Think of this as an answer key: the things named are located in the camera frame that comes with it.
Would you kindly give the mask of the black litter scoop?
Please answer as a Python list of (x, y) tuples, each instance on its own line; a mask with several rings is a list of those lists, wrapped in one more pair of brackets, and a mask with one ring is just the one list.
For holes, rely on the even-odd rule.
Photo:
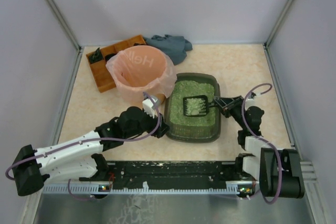
[(203, 117), (209, 114), (211, 108), (217, 108), (214, 101), (209, 102), (206, 95), (196, 95), (183, 98), (183, 115), (188, 117)]

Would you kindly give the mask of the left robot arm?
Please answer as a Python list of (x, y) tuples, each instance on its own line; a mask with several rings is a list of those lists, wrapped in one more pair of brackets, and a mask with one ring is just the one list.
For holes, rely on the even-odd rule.
[(151, 116), (131, 106), (76, 139), (44, 148), (22, 147), (9, 168), (11, 179), (19, 196), (36, 193), (50, 182), (103, 180), (109, 169), (103, 152), (149, 136), (161, 138), (169, 129), (162, 114)]

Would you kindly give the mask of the dark rolled item middle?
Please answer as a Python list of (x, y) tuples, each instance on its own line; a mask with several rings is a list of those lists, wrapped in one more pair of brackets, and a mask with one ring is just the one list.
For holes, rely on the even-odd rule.
[(108, 54), (105, 56), (105, 61), (108, 62), (112, 57), (114, 57), (116, 54)]

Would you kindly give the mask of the pink bag-lined trash bin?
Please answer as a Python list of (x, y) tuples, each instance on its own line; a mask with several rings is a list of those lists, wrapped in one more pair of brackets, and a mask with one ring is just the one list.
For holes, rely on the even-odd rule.
[(177, 81), (172, 60), (151, 46), (133, 46), (118, 52), (106, 63), (121, 98), (129, 103), (143, 100), (143, 92), (168, 98)]

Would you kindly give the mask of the dark litter box tray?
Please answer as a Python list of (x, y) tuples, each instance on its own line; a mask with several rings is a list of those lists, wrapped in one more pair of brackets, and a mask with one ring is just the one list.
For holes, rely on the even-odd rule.
[(221, 114), (211, 108), (203, 117), (183, 115), (183, 98), (206, 95), (210, 101), (220, 96), (220, 86), (215, 77), (204, 73), (179, 73), (173, 93), (166, 99), (164, 122), (170, 127), (166, 136), (187, 143), (210, 143), (221, 134)]

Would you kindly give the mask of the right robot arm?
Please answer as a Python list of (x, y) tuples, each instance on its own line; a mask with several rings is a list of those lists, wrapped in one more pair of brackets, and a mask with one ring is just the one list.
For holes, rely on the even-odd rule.
[(264, 110), (252, 99), (243, 105), (243, 97), (215, 97), (214, 105), (225, 117), (233, 117), (240, 125), (238, 144), (248, 152), (240, 156), (241, 169), (259, 181), (262, 196), (272, 198), (302, 198), (305, 195), (300, 158), (293, 149), (274, 149), (261, 140), (261, 119)]

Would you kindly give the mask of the orange compartment tray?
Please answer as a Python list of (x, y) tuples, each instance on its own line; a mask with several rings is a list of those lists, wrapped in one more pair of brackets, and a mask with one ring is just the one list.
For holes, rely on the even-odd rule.
[(127, 48), (133, 47), (134, 43), (141, 43), (146, 45), (146, 42), (143, 38), (142, 35), (137, 35), (134, 37), (131, 37), (129, 39), (117, 42), (115, 44), (102, 47), (100, 48), (100, 51), (103, 56), (103, 60), (90, 64), (88, 57), (91, 53), (86, 54), (86, 58), (90, 67), (90, 70), (92, 72), (93, 78), (95, 80), (96, 86), (99, 90), (100, 93), (106, 92), (110, 89), (113, 89), (116, 87), (115, 82), (109, 73), (109, 71), (106, 68), (106, 61), (105, 61), (105, 56), (108, 54), (117, 54), (118, 52), (125, 50)]

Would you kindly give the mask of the blue-grey cloth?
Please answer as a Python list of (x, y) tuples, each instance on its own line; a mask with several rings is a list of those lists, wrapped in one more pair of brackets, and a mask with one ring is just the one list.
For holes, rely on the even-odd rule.
[(181, 64), (187, 57), (187, 52), (193, 50), (193, 45), (184, 36), (154, 35), (151, 38), (144, 37), (148, 46), (155, 47), (164, 52), (173, 62), (173, 65)]

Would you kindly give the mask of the dark rolled item far left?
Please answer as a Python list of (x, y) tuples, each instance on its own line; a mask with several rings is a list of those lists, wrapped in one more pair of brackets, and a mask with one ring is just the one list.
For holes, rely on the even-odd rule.
[(93, 53), (91, 53), (88, 57), (89, 63), (93, 64), (96, 62), (99, 62), (101, 60), (103, 60), (103, 56), (102, 53), (100, 51), (100, 48), (97, 48)]

